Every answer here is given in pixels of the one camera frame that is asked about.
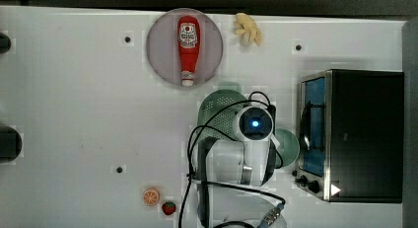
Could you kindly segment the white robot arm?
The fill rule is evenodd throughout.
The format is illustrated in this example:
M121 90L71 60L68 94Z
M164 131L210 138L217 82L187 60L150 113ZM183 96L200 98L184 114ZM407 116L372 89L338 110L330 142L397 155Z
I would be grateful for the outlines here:
M231 139L207 136L198 143L195 179L199 182L198 217L204 228L211 225L211 186L259 188L272 177L280 158L275 112L272 105L244 107L231 123Z

